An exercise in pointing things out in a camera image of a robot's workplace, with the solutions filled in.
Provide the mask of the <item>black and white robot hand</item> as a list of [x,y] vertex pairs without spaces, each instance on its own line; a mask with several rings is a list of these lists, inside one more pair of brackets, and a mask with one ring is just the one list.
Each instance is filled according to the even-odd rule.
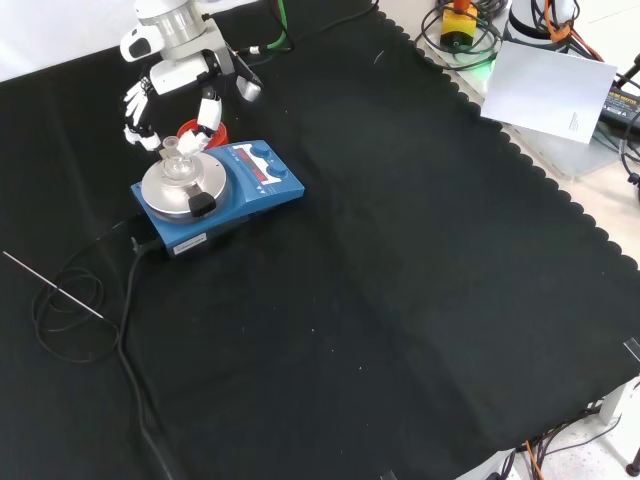
[[163,60],[155,64],[132,86],[122,99],[124,136],[132,145],[147,151],[161,146],[158,133],[144,122],[145,111],[152,98],[176,92],[189,86],[203,86],[204,92],[194,130],[183,134],[177,150],[191,155],[206,149],[221,124],[222,101],[209,80],[222,73],[225,60],[233,61],[235,52],[225,46],[216,52],[205,50],[177,61]]

